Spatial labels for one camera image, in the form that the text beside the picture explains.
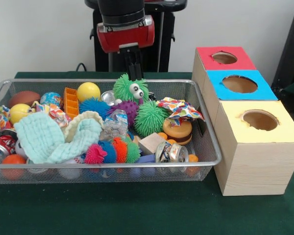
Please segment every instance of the wooden box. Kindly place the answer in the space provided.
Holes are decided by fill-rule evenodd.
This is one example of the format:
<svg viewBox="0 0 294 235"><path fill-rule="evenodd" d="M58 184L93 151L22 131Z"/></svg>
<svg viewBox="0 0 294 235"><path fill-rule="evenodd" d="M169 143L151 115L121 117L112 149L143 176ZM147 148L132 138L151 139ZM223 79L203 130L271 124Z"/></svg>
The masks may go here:
<svg viewBox="0 0 294 235"><path fill-rule="evenodd" d="M257 70L209 70L202 91L215 126L219 100L277 100Z"/></svg>
<svg viewBox="0 0 294 235"><path fill-rule="evenodd" d="M256 70L242 47L197 47L192 80L203 92L208 70Z"/></svg>
<svg viewBox="0 0 294 235"><path fill-rule="evenodd" d="M285 192L294 172L294 122L281 101L220 101L215 132L224 196Z"/></svg>

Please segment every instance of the yellow box top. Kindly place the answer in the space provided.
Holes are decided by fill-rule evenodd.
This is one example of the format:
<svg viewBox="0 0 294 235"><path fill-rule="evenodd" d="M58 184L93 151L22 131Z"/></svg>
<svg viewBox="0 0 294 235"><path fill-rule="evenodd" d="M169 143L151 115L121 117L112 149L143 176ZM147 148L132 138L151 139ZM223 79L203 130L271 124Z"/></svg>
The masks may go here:
<svg viewBox="0 0 294 235"><path fill-rule="evenodd" d="M294 121L281 101L221 101L221 104L237 142L294 142Z"/></svg>

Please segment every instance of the green spiky ball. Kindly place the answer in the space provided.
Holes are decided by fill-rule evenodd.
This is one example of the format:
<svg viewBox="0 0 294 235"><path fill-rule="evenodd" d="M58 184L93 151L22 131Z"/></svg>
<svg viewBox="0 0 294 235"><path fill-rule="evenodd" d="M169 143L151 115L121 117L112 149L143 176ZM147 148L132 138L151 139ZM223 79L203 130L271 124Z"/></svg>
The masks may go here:
<svg viewBox="0 0 294 235"><path fill-rule="evenodd" d="M139 106L137 111L135 130L142 137L149 136L154 132L162 132L163 122L169 115L166 109L156 105L156 101L145 102Z"/></svg>
<svg viewBox="0 0 294 235"><path fill-rule="evenodd" d="M129 86L133 83L139 85L140 89L144 92L143 100L144 102L148 101L149 91L147 88L147 83L144 79L136 80L132 82L128 79L127 74L123 74L114 84L113 86L113 93L115 99L120 99L122 101L135 101L138 104L138 100L134 98L133 94L129 91Z"/></svg>
<svg viewBox="0 0 294 235"><path fill-rule="evenodd" d="M141 156L139 146L132 142L130 137L126 137L125 142L127 144L126 163L135 163Z"/></svg>

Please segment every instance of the purple spiky ball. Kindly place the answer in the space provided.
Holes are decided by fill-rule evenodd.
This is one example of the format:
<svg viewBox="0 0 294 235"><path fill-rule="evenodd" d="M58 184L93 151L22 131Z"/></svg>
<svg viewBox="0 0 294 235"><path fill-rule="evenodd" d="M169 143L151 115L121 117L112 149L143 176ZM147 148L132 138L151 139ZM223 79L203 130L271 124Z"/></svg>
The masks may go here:
<svg viewBox="0 0 294 235"><path fill-rule="evenodd" d="M138 108L139 106L134 101L122 101L120 104L111 106L108 114L113 113L116 109L124 110L127 114L128 127L130 127L134 125Z"/></svg>

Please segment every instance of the plastic bag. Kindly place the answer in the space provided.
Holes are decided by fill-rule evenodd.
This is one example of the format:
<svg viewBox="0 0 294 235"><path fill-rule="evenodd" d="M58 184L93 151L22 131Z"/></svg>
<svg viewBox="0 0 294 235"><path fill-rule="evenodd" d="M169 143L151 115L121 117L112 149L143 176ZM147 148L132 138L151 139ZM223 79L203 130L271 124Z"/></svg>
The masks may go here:
<svg viewBox="0 0 294 235"><path fill-rule="evenodd" d="M103 123L101 140L112 141L115 137L125 140L127 134L127 115L124 110L116 109Z"/></svg>

